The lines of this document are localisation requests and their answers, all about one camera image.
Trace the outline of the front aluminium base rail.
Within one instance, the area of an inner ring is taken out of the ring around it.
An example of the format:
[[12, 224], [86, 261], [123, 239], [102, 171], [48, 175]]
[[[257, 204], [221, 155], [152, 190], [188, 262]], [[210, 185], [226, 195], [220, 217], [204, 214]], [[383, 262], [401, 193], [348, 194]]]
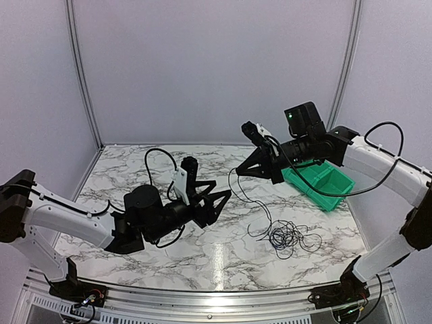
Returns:
[[52, 296], [37, 269], [29, 270], [12, 323], [405, 323], [389, 273], [367, 284], [367, 298], [317, 306], [317, 286], [243, 292], [199, 292], [129, 287], [87, 280], [105, 287], [101, 306], [74, 308]]

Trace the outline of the left aluminium frame post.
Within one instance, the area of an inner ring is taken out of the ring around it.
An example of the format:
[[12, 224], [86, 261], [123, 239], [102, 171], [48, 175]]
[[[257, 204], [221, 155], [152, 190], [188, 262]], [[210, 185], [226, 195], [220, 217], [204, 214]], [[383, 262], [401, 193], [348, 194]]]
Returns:
[[72, 0], [65, 0], [64, 5], [65, 5], [67, 31], [69, 34], [69, 40], [71, 45], [72, 59], [74, 62], [74, 69], [78, 81], [78, 90], [82, 98], [84, 112], [88, 121], [90, 133], [92, 135], [94, 145], [96, 146], [98, 151], [101, 151], [104, 148], [104, 143], [101, 137], [99, 126], [97, 124], [96, 114], [94, 111], [90, 90], [86, 79], [84, 61], [82, 58], [82, 53], [80, 48], [78, 24], [76, 21], [75, 3]]

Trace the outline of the green three-compartment plastic bin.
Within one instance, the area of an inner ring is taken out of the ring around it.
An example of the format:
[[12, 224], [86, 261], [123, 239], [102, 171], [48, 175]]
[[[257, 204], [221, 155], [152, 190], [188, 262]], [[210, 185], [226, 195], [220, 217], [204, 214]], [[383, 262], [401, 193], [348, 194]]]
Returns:
[[[328, 162], [320, 165], [303, 163], [297, 166], [299, 173], [317, 190], [330, 194], [348, 194], [355, 187], [355, 181]], [[324, 211], [334, 210], [344, 199], [343, 197], [323, 196], [309, 188], [292, 168], [283, 169], [284, 180], [305, 193]]]

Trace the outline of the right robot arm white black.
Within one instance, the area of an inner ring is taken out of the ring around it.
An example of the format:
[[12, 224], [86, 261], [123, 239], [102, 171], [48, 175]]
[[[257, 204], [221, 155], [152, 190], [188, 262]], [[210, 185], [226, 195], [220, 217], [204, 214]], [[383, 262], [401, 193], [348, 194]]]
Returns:
[[431, 172], [407, 162], [401, 153], [391, 153], [345, 126], [327, 130], [312, 102], [286, 109], [291, 141], [280, 143], [260, 124], [242, 125], [243, 134], [255, 145], [252, 154], [236, 168], [239, 176], [283, 182], [282, 171], [299, 174], [304, 162], [327, 161], [347, 167], [376, 184], [362, 194], [385, 186], [412, 208], [404, 224], [376, 247], [356, 257], [340, 276], [339, 283], [312, 289], [310, 301], [317, 308], [337, 306], [369, 295], [368, 280], [395, 267], [412, 252], [431, 247]]

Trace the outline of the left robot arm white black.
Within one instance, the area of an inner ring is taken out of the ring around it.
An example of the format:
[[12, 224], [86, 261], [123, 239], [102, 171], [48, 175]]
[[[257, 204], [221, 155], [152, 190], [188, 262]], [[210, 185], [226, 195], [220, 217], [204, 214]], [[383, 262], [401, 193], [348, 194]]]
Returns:
[[105, 286], [78, 279], [76, 264], [61, 256], [40, 234], [52, 229], [90, 242], [113, 254], [144, 250], [145, 243], [162, 248], [161, 238], [183, 232], [193, 221], [204, 228], [214, 224], [231, 191], [214, 192], [214, 180], [194, 176], [175, 181], [175, 200], [164, 205], [159, 191], [141, 185], [124, 196], [124, 210], [107, 205], [96, 212], [64, 199], [34, 181], [35, 173], [22, 170], [1, 185], [1, 242], [12, 245], [43, 272], [53, 296], [75, 302], [102, 304]]

